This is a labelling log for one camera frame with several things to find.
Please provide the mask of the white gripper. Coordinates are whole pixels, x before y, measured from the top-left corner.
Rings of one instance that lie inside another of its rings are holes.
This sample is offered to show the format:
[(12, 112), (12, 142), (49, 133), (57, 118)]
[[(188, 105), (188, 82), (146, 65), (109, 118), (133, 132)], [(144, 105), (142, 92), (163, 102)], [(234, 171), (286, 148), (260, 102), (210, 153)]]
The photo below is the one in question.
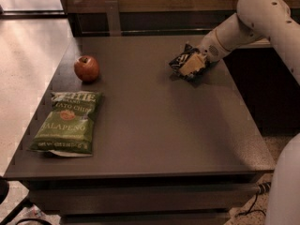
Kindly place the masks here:
[(223, 58), (221, 46), (214, 37), (205, 36), (198, 48), (201, 53), (192, 54), (186, 63), (179, 68), (181, 75), (187, 76), (199, 72), (206, 67), (206, 59), (209, 62), (217, 62)]

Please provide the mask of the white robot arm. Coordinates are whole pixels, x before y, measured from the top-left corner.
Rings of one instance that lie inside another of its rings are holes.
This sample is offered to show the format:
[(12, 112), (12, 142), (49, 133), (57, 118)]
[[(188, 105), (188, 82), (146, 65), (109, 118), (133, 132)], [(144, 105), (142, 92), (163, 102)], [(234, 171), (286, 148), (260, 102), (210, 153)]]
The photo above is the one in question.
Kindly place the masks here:
[[(236, 12), (206, 35), (179, 73), (192, 78), (206, 64), (266, 38), (300, 83), (300, 24), (283, 0), (238, 0)], [(273, 173), (265, 225), (300, 225), (300, 133), (280, 153)]]

